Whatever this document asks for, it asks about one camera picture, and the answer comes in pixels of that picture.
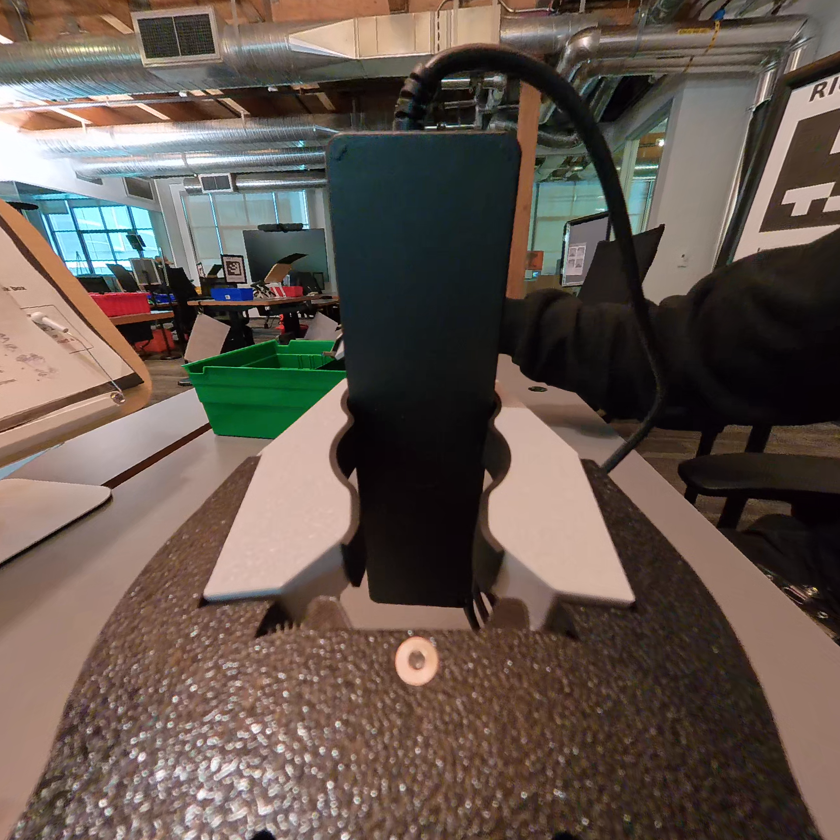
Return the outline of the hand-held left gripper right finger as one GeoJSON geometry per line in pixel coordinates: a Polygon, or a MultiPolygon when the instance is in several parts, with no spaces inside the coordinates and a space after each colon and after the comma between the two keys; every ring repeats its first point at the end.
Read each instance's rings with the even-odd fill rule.
{"type": "Polygon", "coordinates": [[[475,534],[478,626],[573,632],[573,606],[634,607],[580,457],[501,385],[495,397],[475,534]]]}

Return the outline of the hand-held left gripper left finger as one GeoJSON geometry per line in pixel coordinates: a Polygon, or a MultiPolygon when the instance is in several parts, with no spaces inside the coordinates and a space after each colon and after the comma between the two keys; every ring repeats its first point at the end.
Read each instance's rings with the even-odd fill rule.
{"type": "Polygon", "coordinates": [[[350,586],[360,523],[353,419],[342,380],[260,453],[203,591],[207,604],[270,602],[292,621],[350,586]]]}

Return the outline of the green plastic bin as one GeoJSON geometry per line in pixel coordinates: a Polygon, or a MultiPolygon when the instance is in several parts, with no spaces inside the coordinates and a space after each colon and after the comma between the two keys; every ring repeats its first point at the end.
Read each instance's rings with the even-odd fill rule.
{"type": "Polygon", "coordinates": [[[185,364],[218,436],[276,438],[346,377],[334,340],[269,341],[185,364]]]}

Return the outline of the person's right forearm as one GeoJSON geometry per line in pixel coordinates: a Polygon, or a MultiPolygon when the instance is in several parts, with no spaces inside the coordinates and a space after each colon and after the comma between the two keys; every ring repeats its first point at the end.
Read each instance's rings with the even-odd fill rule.
{"type": "MultiPolygon", "coordinates": [[[[744,257],[649,302],[668,404],[730,424],[839,419],[839,232],[744,257]]],[[[642,419],[655,381],[630,307],[561,290],[507,299],[499,352],[530,380],[642,419]]]]}

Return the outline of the black office chair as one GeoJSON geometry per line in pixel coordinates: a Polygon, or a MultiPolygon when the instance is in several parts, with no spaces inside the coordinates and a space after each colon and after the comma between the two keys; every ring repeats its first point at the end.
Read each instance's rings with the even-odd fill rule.
{"type": "MultiPolygon", "coordinates": [[[[644,280],[655,260],[660,240],[665,232],[661,224],[633,236],[639,276],[644,280]]],[[[615,241],[598,243],[593,260],[577,298],[581,303],[610,303],[627,305],[630,302],[627,279],[620,249],[615,241]]]]}
{"type": "Polygon", "coordinates": [[[767,453],[770,434],[771,427],[754,426],[744,451],[714,455],[718,432],[704,432],[697,456],[677,468],[690,504],[699,497],[725,501],[717,529],[736,529],[750,500],[783,502],[792,513],[838,512],[838,458],[767,453]]]}

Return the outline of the grey board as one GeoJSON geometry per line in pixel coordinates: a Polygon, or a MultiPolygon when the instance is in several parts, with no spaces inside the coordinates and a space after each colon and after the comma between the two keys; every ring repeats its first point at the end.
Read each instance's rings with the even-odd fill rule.
{"type": "Polygon", "coordinates": [[[227,322],[203,313],[196,316],[184,351],[184,361],[191,364],[213,358],[224,351],[230,326],[227,322]]]}

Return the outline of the red plastic bin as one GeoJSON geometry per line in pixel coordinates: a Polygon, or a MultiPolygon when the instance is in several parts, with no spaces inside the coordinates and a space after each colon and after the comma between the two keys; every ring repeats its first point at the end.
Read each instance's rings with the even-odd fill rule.
{"type": "Polygon", "coordinates": [[[150,301],[145,292],[90,292],[89,297],[109,318],[151,313],[150,301]]]}

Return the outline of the large black screen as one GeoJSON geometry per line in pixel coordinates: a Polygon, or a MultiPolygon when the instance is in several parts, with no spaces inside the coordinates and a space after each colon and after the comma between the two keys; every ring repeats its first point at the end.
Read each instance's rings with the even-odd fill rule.
{"type": "Polygon", "coordinates": [[[319,277],[319,288],[331,281],[327,239],[323,228],[297,231],[243,231],[246,265],[252,284],[262,283],[275,264],[319,277]]]}

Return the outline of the computer monitor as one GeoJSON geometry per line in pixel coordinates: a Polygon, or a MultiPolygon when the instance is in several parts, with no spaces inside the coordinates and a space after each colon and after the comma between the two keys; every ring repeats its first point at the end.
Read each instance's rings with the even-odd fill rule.
{"type": "Polygon", "coordinates": [[[579,287],[585,282],[597,246],[610,239],[608,212],[575,217],[563,228],[562,287],[579,287]]]}

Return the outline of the printed instruction sheet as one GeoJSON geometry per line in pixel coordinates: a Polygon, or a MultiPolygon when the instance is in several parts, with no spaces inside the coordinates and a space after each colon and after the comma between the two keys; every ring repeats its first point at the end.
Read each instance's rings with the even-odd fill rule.
{"type": "Polygon", "coordinates": [[[13,208],[2,205],[2,434],[122,410],[148,375],[121,333],[13,208]]]}

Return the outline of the air vent grille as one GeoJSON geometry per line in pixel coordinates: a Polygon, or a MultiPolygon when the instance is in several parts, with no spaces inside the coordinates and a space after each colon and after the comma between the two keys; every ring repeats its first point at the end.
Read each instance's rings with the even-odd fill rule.
{"type": "Polygon", "coordinates": [[[211,6],[143,10],[131,13],[144,67],[220,64],[222,25],[211,6]]]}

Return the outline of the wooden post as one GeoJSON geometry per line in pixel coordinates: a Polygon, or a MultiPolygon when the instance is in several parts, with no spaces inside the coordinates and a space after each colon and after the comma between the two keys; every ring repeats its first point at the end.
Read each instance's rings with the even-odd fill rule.
{"type": "Polygon", "coordinates": [[[521,159],[507,275],[507,297],[514,299],[524,295],[540,104],[539,90],[522,81],[517,126],[521,159]]]}

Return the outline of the silver ventilation duct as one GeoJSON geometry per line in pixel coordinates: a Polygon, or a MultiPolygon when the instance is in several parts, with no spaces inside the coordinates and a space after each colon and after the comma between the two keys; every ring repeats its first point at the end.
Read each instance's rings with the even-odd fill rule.
{"type": "Polygon", "coordinates": [[[593,47],[631,57],[695,54],[757,56],[796,44],[806,17],[742,17],[642,27],[614,26],[593,14],[503,15],[499,6],[346,18],[325,24],[222,25],[220,64],[147,68],[132,35],[84,36],[53,43],[2,45],[2,92],[13,101],[68,102],[119,94],[193,89],[268,88],[406,75],[439,51],[456,46],[505,46],[563,69],[582,63],[568,47],[581,31],[593,47]]]}

